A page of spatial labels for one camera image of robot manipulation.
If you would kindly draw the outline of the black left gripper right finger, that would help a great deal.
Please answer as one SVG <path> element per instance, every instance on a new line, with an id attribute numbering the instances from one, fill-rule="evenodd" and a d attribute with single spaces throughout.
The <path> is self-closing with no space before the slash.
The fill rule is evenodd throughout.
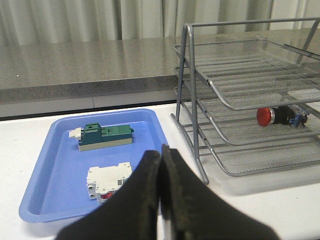
<path id="1" fill-rule="evenodd" d="M 175 240 L 277 240 L 275 231 L 213 193 L 177 149 L 162 146 L 161 210 Z"/>

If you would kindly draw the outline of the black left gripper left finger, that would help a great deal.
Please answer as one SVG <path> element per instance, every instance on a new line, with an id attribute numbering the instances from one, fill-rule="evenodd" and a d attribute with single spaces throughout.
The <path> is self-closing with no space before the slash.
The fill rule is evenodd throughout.
<path id="1" fill-rule="evenodd" d="M 144 152 L 124 185 L 105 203 L 63 228 L 58 240 L 155 240 L 160 153 Z"/>

